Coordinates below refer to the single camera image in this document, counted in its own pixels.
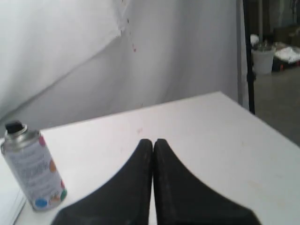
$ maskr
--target white bucket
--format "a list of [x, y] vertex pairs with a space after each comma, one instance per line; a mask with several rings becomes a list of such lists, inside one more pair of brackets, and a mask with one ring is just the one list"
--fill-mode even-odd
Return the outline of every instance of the white bucket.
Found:
[[275, 49], [264, 52], [252, 50], [254, 72], [257, 75], [269, 74], [272, 72], [274, 54]]

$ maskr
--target colorful dots on can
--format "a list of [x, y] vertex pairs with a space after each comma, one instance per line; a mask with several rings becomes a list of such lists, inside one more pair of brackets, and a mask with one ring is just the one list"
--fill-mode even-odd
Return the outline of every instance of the colorful dots on can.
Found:
[[48, 202], [43, 198], [39, 198], [35, 201], [35, 205], [39, 208], [44, 208], [47, 206], [47, 204]]
[[54, 173], [56, 171], [56, 166], [55, 163], [53, 161], [53, 159], [51, 159], [50, 163], [49, 163], [49, 170]]
[[63, 190], [60, 195], [60, 200], [61, 201], [64, 200], [66, 196], [67, 196], [67, 190]]
[[43, 136], [40, 136], [40, 137], [38, 138], [38, 142], [39, 142], [39, 144], [40, 144], [41, 146], [43, 146], [43, 147], [46, 146], [46, 142], [45, 142]]

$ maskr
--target metal can top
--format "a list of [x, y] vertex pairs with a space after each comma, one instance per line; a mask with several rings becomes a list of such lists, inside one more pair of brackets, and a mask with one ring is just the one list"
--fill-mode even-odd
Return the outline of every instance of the metal can top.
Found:
[[36, 141], [40, 135], [37, 130], [29, 130], [27, 125], [20, 121], [12, 121], [5, 125], [7, 129], [4, 135], [4, 142], [1, 144], [1, 152], [18, 151], [32, 142]]

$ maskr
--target white fabric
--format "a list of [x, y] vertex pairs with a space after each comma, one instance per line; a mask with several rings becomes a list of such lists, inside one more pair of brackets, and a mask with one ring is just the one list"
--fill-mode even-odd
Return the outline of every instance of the white fabric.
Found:
[[110, 0], [0, 0], [0, 118], [119, 35]]
[[[239, 2], [112, 0], [121, 36], [2, 122], [20, 119], [42, 129], [213, 91], [238, 101], [238, 87], [247, 107]], [[89, 24], [93, 34], [97, 25]]]

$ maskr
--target black spray cap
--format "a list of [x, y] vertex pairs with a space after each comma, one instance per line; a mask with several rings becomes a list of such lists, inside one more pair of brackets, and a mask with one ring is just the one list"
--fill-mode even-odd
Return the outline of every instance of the black spray cap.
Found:
[[20, 121], [15, 120], [15, 121], [11, 121], [11, 122], [5, 124], [5, 128], [7, 130], [7, 133], [9, 135], [11, 135], [11, 134], [14, 134], [14, 133], [22, 130], [24, 128], [24, 126]]

